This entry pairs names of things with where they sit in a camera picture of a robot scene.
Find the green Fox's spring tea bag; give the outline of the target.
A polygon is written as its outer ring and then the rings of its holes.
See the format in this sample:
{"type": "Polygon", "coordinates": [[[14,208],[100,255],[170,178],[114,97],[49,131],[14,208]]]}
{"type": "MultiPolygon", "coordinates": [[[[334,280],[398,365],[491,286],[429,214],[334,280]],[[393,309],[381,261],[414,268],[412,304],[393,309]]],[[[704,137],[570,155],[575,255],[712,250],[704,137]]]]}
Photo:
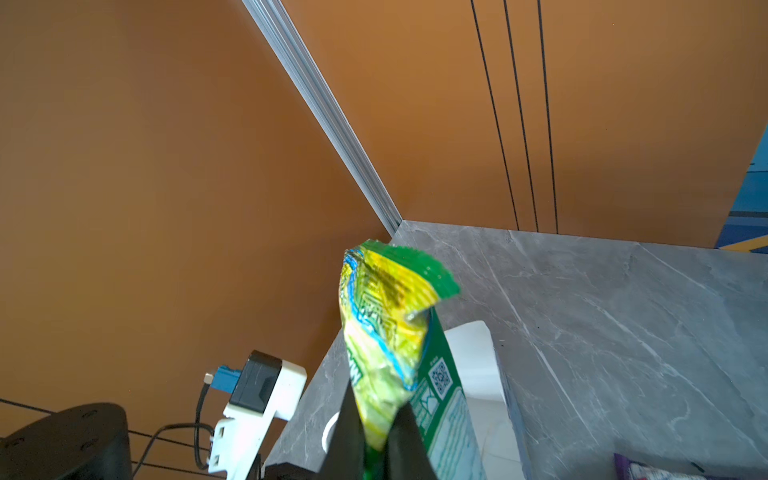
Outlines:
{"type": "Polygon", "coordinates": [[[437,305],[461,291],[431,255],[376,240],[346,251],[338,298],[348,365],[363,374],[353,392],[370,449],[384,449],[398,411],[422,380],[437,305]]]}

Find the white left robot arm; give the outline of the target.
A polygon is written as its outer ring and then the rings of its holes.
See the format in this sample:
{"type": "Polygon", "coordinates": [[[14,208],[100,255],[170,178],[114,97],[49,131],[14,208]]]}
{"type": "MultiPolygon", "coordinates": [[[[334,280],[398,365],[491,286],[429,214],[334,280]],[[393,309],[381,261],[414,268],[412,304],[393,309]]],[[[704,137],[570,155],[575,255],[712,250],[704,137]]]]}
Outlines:
{"type": "Polygon", "coordinates": [[[130,479],[127,416],[114,403],[63,410],[1,441],[1,477],[18,479],[130,479]]]}

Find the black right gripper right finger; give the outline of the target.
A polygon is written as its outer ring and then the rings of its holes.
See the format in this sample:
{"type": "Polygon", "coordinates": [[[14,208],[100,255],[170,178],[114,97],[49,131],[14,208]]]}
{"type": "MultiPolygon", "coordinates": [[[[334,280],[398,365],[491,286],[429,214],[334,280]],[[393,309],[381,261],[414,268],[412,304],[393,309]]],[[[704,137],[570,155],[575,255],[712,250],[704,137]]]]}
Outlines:
{"type": "Polygon", "coordinates": [[[397,413],[386,444],[386,478],[436,480],[410,403],[397,413]]]}

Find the floral paper gift bag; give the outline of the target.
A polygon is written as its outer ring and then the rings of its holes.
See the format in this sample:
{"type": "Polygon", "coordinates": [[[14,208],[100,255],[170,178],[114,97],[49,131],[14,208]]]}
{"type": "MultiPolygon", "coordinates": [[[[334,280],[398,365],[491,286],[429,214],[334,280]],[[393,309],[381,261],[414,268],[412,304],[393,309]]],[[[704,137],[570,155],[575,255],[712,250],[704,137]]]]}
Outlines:
{"type": "MultiPolygon", "coordinates": [[[[525,478],[487,325],[473,321],[443,331],[432,324],[430,333],[422,382],[410,404],[437,479],[525,478]]],[[[362,377],[358,364],[350,362],[352,389],[362,377]]],[[[335,425],[324,432],[326,454],[335,425]]],[[[386,445],[377,451],[366,444],[362,479],[387,479],[386,445]]]]}

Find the purple Fox's berries candy bag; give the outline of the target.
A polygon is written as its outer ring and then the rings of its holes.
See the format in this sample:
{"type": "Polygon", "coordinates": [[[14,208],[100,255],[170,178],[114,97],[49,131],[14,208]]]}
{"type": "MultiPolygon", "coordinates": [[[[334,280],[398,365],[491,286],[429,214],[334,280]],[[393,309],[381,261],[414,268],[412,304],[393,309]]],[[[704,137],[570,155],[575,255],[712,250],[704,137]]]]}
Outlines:
{"type": "Polygon", "coordinates": [[[659,467],[632,459],[620,453],[613,454],[617,479],[622,480],[736,480],[738,476],[716,475],[696,463],[682,466],[659,467]]]}

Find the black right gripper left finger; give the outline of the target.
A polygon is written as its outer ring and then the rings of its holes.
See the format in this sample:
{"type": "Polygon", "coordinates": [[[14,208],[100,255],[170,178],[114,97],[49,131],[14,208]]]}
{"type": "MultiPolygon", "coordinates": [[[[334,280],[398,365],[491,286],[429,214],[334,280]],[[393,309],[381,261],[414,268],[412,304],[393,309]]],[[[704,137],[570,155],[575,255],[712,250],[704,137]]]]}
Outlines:
{"type": "Polygon", "coordinates": [[[318,480],[360,480],[365,471],[366,442],[354,392],[347,384],[339,416],[318,480]]]}

